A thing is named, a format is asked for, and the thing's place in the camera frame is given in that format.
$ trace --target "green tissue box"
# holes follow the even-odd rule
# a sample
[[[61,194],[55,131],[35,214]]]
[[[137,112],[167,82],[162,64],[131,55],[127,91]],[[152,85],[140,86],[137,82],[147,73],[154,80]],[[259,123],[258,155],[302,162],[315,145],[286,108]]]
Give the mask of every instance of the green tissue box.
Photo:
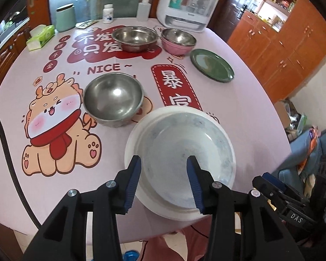
[[[30,31],[31,38],[27,41],[29,51],[42,48],[55,35],[54,25],[39,25]]]

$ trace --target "round table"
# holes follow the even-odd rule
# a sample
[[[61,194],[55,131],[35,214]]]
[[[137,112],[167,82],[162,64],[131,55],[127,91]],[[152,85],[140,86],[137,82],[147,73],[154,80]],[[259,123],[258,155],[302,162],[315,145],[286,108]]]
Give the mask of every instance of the round table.
[[[90,191],[113,179],[124,168],[124,149],[135,122],[159,107],[189,105],[221,124],[236,156],[234,190],[248,192],[253,177],[273,171],[290,153],[283,126],[265,91],[244,62],[211,30],[192,33],[196,48],[213,51],[231,65],[235,77],[230,83],[206,77],[189,56],[165,52],[160,40],[148,52],[121,51],[111,32],[129,25],[147,26],[159,34],[164,29],[155,19],[138,22],[120,18],[112,24],[98,22],[85,30],[57,33],[39,50],[25,48],[0,86],[0,119],[14,168],[40,223],[69,189]],[[91,80],[116,71],[136,77],[145,90],[145,100],[132,124],[111,128],[94,123],[85,114],[80,95]],[[69,119],[71,110],[78,111],[75,124],[67,132],[61,131],[55,143],[46,145],[39,135],[55,132],[55,125]],[[91,220],[90,214],[88,244]],[[37,231],[13,185],[1,144],[0,223],[25,234]],[[189,224],[160,217],[136,198],[127,215],[117,215],[122,243]]]

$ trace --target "green plate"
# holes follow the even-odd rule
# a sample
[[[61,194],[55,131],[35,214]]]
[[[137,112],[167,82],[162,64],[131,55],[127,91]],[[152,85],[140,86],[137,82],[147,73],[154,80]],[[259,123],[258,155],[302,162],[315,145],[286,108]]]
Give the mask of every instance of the green plate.
[[[195,49],[191,52],[193,65],[207,77],[219,82],[230,82],[234,78],[234,71],[219,55],[204,49]]]

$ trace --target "silver bolt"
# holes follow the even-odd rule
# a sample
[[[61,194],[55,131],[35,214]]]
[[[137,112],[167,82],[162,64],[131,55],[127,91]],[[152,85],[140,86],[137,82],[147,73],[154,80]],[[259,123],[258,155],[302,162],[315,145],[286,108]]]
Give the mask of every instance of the silver bolt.
[[[213,183],[211,184],[211,186],[212,186],[213,188],[221,188],[221,187],[222,187],[222,183],[220,183],[220,182],[213,182]]]
[[[73,197],[73,196],[75,196],[77,194],[77,190],[76,189],[70,189],[69,191],[68,191],[68,196],[70,196],[70,197]]]
[[[251,195],[254,197],[260,197],[261,193],[257,189],[251,190]]]
[[[116,186],[116,182],[115,181],[108,181],[106,183],[106,187],[108,188],[112,188],[112,187],[115,187]]]

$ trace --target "red pants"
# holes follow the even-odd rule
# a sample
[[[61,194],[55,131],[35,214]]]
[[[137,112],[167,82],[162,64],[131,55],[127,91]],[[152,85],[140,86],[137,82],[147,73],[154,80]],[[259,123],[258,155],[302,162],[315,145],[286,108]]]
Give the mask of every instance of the red pants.
[[[208,246],[208,236],[211,217],[207,217],[192,226],[183,228],[181,232],[186,237],[187,261],[198,261],[204,256]],[[143,242],[138,261],[184,261],[183,258],[170,249],[164,237],[154,237]]]

